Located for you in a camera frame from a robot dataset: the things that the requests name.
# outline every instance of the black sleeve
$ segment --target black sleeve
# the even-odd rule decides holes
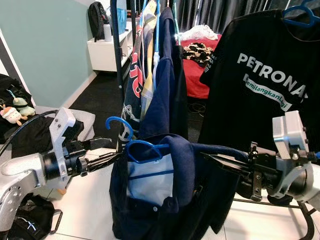
[[[227,45],[230,42],[230,38],[232,36],[232,33],[234,32],[235,25],[235,21],[233,20],[225,28],[222,37],[219,40],[219,43],[217,44],[214,52],[210,55],[208,64],[204,68],[204,71],[200,77],[200,83],[210,87],[217,65],[218,63],[223,61],[223,58],[226,54],[226,51],[228,49]]]

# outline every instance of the floor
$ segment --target floor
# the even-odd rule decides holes
[[[202,106],[191,99],[189,106],[189,140],[196,142],[202,124]],[[110,116],[121,115],[120,91],[116,75],[100,73],[88,88],[70,107],[95,114],[96,136],[113,139],[115,147],[119,125],[113,123],[111,130],[105,128]],[[114,151],[98,149],[88,153],[88,158]],[[37,189],[37,193],[51,200],[57,209],[63,211],[62,221],[56,234],[46,240],[115,240],[112,232],[112,213],[109,197],[112,165],[90,173],[85,178],[74,177],[67,193],[62,196],[55,189]],[[263,193],[267,202],[267,193]],[[58,216],[53,219],[55,225]],[[320,212],[312,215],[315,223],[313,240],[320,239]],[[299,209],[257,205],[234,201],[223,228],[214,234],[209,228],[202,240],[298,240],[307,232],[305,219]]]

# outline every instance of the black cable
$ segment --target black cable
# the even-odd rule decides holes
[[[49,115],[49,114],[56,114],[58,112],[58,110],[51,110],[51,111],[46,111],[46,112],[43,112],[31,119],[29,119],[28,121],[26,121],[22,126],[20,126],[17,130],[15,130],[15,132],[8,138],[8,140],[5,142],[5,144],[2,146],[2,148],[0,149],[0,156],[4,153],[4,151],[6,150],[6,148],[8,147],[8,145],[12,142],[12,140],[14,139],[14,137],[16,135],[18,135],[18,133],[21,132],[22,129],[24,129],[25,126],[27,126],[28,124],[32,123],[33,121],[43,117],[43,116],[46,116],[46,115]]]

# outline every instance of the black bag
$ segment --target black bag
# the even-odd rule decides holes
[[[60,213],[55,229],[51,231],[55,213]],[[41,196],[27,194],[20,204],[8,240],[40,240],[58,230],[63,212],[55,209],[54,205]]]
[[[108,24],[108,18],[101,2],[95,1],[89,6],[88,17],[94,41],[105,39],[104,24]]]
[[[15,106],[13,104],[13,96],[8,92],[10,90],[17,98],[23,98],[27,102],[27,105]],[[24,108],[26,106],[34,107],[31,103],[31,95],[22,87],[21,83],[17,79],[13,79],[7,75],[0,74],[0,105],[14,108]],[[8,122],[6,119],[0,116],[0,144],[4,144],[6,141],[5,133],[11,129],[16,129],[17,125]]]

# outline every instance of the robotic arm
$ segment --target robotic arm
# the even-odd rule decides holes
[[[88,150],[107,148],[111,139],[65,143],[64,134],[75,122],[72,112],[61,108],[49,127],[52,151],[9,159],[0,166],[0,239],[6,239],[21,201],[33,189],[47,185],[52,179],[59,179],[63,184],[68,176],[84,177],[114,163],[121,155],[108,153],[88,160],[85,157]],[[285,116],[273,119],[273,138],[279,156],[253,143],[248,162],[219,154],[206,154],[205,157],[241,175],[245,184],[251,187],[250,198],[254,201],[261,201],[261,190],[266,188],[271,196],[281,198],[288,194],[320,211],[320,166],[311,163],[316,155],[309,152],[298,111],[286,112]]]

